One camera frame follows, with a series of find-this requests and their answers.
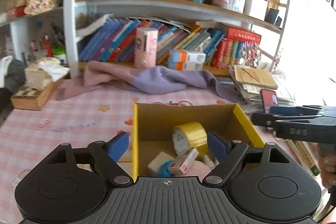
pink checkered tablecloth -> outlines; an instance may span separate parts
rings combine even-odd
[[[0,221],[16,224],[22,220],[14,190],[25,170],[32,169],[63,142],[73,148],[96,140],[108,141],[118,132],[131,135],[133,103],[222,104],[211,90],[188,87],[186,91],[149,95],[109,87],[64,101],[51,98],[42,111],[15,109],[0,128]],[[132,145],[119,165],[130,172]]]

tape roll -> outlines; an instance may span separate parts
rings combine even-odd
[[[174,128],[173,143],[177,155],[183,150],[196,148],[197,159],[202,160],[208,152],[207,133],[199,122],[185,123]]]

stack of papers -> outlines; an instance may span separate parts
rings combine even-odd
[[[278,103],[280,106],[292,106],[294,104],[295,97],[286,88],[285,80],[283,79],[281,75],[272,75],[269,73],[269,75],[271,75],[271,77],[273,78],[274,83],[272,81],[268,81],[267,83],[265,83],[264,81],[261,81],[260,79],[258,79],[260,82],[262,82],[265,85],[262,85],[261,83],[258,83],[257,85],[248,84],[248,83],[242,84],[241,78],[239,77],[239,75],[238,75],[238,78],[236,78],[236,73],[235,73],[235,71],[239,71],[240,68],[245,68],[246,70],[259,70],[259,69],[251,69],[251,68],[246,68],[243,66],[231,66],[230,67],[230,75],[234,81],[235,88],[240,93],[241,97],[248,104],[261,103],[261,97],[260,97],[261,89],[274,90],[277,94]]]

white wall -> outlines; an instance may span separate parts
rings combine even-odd
[[[280,66],[292,82],[298,104],[322,104],[328,78],[336,80],[336,11],[326,0],[291,0]],[[336,97],[336,84],[333,97]]]

pink bottle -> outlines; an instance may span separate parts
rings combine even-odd
[[[157,43],[157,29],[136,29],[134,64],[137,69],[148,69],[156,66]]]

